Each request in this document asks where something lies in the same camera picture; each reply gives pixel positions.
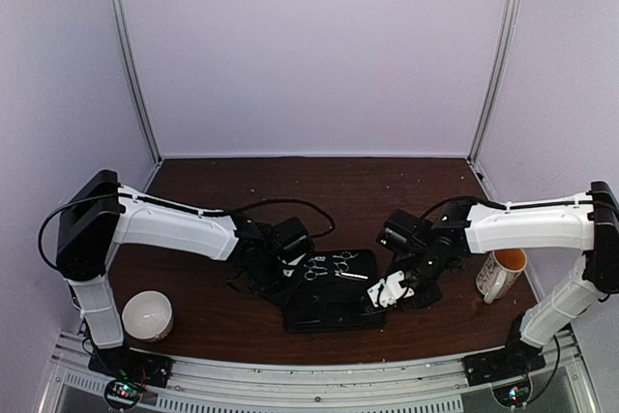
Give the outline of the silver thinning shears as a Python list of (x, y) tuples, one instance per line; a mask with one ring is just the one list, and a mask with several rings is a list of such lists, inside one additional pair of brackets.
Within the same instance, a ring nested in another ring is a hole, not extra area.
[(368, 276), (351, 270), (349, 262), (359, 256), (356, 252), (341, 251), (332, 255), (334, 275), (346, 280), (367, 281)]

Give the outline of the black zip tool case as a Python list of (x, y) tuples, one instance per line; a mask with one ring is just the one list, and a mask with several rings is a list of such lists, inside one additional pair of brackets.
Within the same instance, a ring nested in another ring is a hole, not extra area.
[[(332, 255), (351, 251), (359, 256), (349, 262), (351, 270), (368, 276), (367, 281), (336, 278)], [(367, 290), (378, 281), (378, 267), (373, 251), (368, 249), (318, 251), (326, 257), (328, 275), (301, 283), (282, 309), (283, 329), (290, 334), (356, 331), (382, 328), (386, 315), (369, 300)]]

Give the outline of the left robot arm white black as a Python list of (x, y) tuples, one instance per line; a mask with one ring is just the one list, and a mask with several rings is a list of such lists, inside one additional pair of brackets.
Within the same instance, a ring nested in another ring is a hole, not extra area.
[(241, 210), (205, 210), (156, 198), (122, 185), (116, 172), (97, 172), (59, 218), (56, 267), (68, 282), (103, 364), (119, 378), (139, 368), (107, 276), (114, 244), (190, 252), (227, 262), (246, 274), (253, 291), (283, 307), (303, 277), (300, 266), (314, 251), (296, 218), (275, 225)]

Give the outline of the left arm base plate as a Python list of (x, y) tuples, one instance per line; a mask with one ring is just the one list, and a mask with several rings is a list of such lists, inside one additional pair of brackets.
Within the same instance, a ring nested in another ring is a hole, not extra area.
[(133, 350), (126, 342), (111, 349), (101, 349), (89, 342), (92, 345), (89, 370), (134, 385), (167, 386), (173, 365), (171, 358)]

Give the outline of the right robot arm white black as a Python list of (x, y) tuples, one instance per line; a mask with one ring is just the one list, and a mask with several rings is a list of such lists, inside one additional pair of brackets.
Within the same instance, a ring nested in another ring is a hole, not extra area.
[(510, 249), (580, 251), (571, 272), (517, 318), (495, 365), (513, 376), (528, 368), (556, 333), (594, 302), (618, 291), (618, 202), (602, 181), (586, 192), (537, 202), (452, 197), (431, 207), (435, 219), (395, 210), (377, 237), (394, 255), (389, 274), (368, 289), (377, 309), (409, 300), (425, 308), (440, 297), (437, 280), (454, 261)]

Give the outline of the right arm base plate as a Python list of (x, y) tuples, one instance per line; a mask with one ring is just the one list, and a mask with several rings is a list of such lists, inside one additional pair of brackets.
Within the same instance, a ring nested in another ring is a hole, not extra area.
[(546, 366), (542, 349), (522, 340), (512, 340), (496, 350), (468, 355), (462, 363), (469, 386), (523, 376)]

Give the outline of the silver hair scissors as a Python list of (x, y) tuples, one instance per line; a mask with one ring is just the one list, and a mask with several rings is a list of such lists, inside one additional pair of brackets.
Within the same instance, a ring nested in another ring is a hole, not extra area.
[(306, 281), (314, 281), (318, 278), (327, 276), (329, 272), (326, 266), (326, 257), (323, 255), (309, 258), (304, 264), (304, 268), (304, 278)]

